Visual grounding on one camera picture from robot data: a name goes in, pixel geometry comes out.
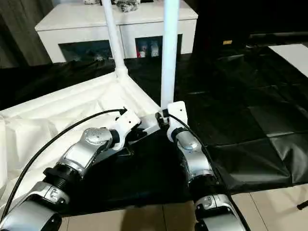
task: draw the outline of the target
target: black cable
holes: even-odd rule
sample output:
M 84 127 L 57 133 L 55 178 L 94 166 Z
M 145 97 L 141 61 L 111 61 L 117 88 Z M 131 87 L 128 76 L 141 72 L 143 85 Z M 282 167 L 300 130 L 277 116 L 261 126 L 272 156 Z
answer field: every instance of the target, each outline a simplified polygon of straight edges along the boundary
M 239 215 L 244 227 L 246 228 L 247 231 L 250 231 L 250 228 L 247 224 L 247 221 L 246 219 L 244 218 L 244 216 L 242 215 L 241 211 L 239 210 L 238 206 L 236 205 L 236 203 L 234 202 L 234 200 L 232 199 L 231 197 L 231 194 L 229 193 L 228 189 L 227 189 L 227 184 L 225 183 L 225 181 L 223 180 L 221 174 L 219 173 L 219 171 L 216 169 L 215 165 L 213 165 L 213 159 L 211 158 L 211 156 L 209 155 L 209 152 L 206 148 L 206 146 L 204 145 L 204 143 L 201 141 L 201 139 L 197 136 L 197 134 L 187 125 L 185 124 L 183 121 L 181 121 L 179 118 L 175 117 L 174 115 L 171 115 L 171 114 L 168 114 L 169 117 L 175 119 L 176 121 L 178 121 L 180 124 L 182 124 L 201 144 L 201 146 L 204 148 L 205 150 L 205 155 L 206 157 L 208 158 L 210 164 L 211 164 L 211 167 L 212 167 L 212 170 L 215 174 L 216 177 L 219 177 L 219 180 L 223 183 L 223 187 L 225 188 L 225 192 L 229 198 L 229 200 L 232 202 L 232 205 L 234 207 L 234 209 L 236 210 L 237 214 Z
M 30 166 L 34 163 L 34 161 L 38 158 L 38 156 L 46 149 L 48 148 L 53 142 L 55 142 L 58 138 L 60 138 L 61 136 L 63 136 L 65 133 L 67 133 L 69 130 L 73 129 L 74 127 L 82 124 L 83 122 L 86 122 L 89 119 L 92 119 L 94 117 L 106 114 L 106 113 L 110 113 L 110 112 L 120 112 L 120 114 L 122 115 L 123 113 L 126 112 L 126 109 L 113 109 L 113 110 L 107 110 L 107 111 L 103 111 L 103 112 L 99 112 L 96 114 L 93 114 L 87 118 L 84 118 L 76 123 L 74 123 L 73 125 L 67 127 L 66 129 L 64 129 L 62 132 L 60 132 L 58 135 L 56 135 L 55 137 L 53 137 L 47 144 L 45 144 L 37 153 L 35 153 L 35 155 L 30 159 L 30 161 L 27 163 L 27 165 L 25 166 L 25 168 L 23 169 L 22 173 L 20 174 L 16 184 L 14 185 L 14 188 L 9 196 L 9 199 L 6 203 L 6 206 L 4 208 L 2 217 L 1 217 L 1 221 L 4 219 L 4 217 L 8 214 L 11 203 L 14 199 L 14 196 L 17 192 L 17 189 L 21 183 L 21 181 L 23 180 L 25 174 L 27 173 L 27 171 L 29 170 Z

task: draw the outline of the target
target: white drawer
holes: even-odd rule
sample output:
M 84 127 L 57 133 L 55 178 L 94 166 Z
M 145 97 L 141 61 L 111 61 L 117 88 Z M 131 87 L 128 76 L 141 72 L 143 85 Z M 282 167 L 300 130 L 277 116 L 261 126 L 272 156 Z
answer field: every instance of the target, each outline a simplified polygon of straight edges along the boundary
M 117 26 L 117 29 L 120 45 L 122 47 L 123 45 L 120 36 L 120 27 Z M 59 47 L 59 44 L 61 43 L 101 40 L 109 41 L 108 28 L 106 26 L 38 31 L 38 35 L 53 63 L 66 62 L 65 57 L 63 56 Z
M 182 34 L 181 54 L 193 51 L 197 20 L 179 21 L 178 34 Z M 136 38 L 162 36 L 164 23 L 143 23 L 120 26 L 125 58 L 137 58 Z

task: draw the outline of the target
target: white cabinet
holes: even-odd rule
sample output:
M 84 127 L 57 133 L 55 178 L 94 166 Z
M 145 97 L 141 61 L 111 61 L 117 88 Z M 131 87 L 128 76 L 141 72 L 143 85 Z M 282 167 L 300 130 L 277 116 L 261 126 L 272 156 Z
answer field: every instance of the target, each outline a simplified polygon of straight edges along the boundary
M 134 12 L 122 13 L 113 6 L 120 44 L 125 58 L 161 55 L 164 31 L 164 3 L 142 3 Z M 184 2 L 180 3 L 178 52 L 191 53 L 198 15 Z M 71 60 L 111 58 L 108 30 L 100 5 L 64 3 L 57 5 L 36 27 L 53 63 Z

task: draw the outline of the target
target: white pole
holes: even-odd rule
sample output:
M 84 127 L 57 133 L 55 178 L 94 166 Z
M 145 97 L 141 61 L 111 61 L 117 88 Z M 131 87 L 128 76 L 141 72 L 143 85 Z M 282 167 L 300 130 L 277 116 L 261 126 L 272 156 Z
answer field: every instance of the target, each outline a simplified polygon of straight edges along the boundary
M 108 32 L 109 32 L 109 42 L 112 51 L 112 56 L 115 59 L 115 71 L 117 76 L 121 74 L 128 73 L 127 68 L 124 64 L 124 60 L 121 53 L 121 46 L 116 30 L 116 24 L 114 21 L 113 13 L 112 13 L 112 5 L 111 0 L 103 0 L 103 7 L 105 11 L 105 18 L 107 22 Z
M 161 108 L 166 109 L 173 102 L 175 67 L 178 44 L 178 20 L 180 0 L 164 1 L 164 37 L 163 37 L 163 63 Z

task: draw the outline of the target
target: small figurine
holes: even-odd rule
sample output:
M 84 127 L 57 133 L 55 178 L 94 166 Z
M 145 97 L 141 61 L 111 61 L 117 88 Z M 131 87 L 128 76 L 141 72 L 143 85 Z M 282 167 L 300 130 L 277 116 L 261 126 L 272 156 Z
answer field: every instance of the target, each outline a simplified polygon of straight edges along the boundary
M 116 3 L 122 12 L 130 12 L 138 9 L 141 0 L 114 0 L 114 3 Z
M 100 0 L 83 0 L 84 4 L 98 4 Z

